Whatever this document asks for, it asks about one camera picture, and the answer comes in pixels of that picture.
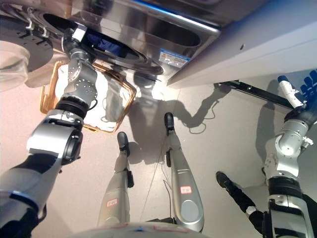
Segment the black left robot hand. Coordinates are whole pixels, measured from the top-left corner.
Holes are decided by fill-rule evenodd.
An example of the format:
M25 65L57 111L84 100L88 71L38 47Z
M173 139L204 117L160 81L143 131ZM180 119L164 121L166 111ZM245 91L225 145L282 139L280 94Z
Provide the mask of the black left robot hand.
M72 49L80 49L86 31L87 27L82 24L78 24L75 29L67 28L61 41L63 52L69 53Z

